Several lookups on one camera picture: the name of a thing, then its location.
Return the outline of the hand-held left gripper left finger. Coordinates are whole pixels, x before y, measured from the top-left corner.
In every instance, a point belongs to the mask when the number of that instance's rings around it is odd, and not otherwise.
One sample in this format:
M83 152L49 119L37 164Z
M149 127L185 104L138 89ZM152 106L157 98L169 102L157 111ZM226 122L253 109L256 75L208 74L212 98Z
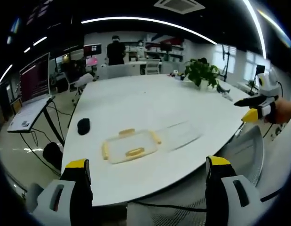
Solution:
M89 160L75 160L38 195L32 215L43 226L90 226L92 200Z

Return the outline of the person's right hand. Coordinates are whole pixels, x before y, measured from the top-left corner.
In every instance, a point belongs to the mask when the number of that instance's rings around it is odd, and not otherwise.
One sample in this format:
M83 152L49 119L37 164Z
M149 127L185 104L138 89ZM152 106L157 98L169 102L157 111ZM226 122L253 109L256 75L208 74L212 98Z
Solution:
M275 101L275 114L274 116L266 116L264 122L272 124L288 123L291 119L291 101L284 98L278 98Z

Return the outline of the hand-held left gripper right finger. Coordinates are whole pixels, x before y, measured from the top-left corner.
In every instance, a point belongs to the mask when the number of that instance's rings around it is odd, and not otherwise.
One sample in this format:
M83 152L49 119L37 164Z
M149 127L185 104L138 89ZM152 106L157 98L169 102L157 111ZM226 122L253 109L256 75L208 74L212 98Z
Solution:
M206 157L207 226L251 226L262 213L256 187L222 157Z

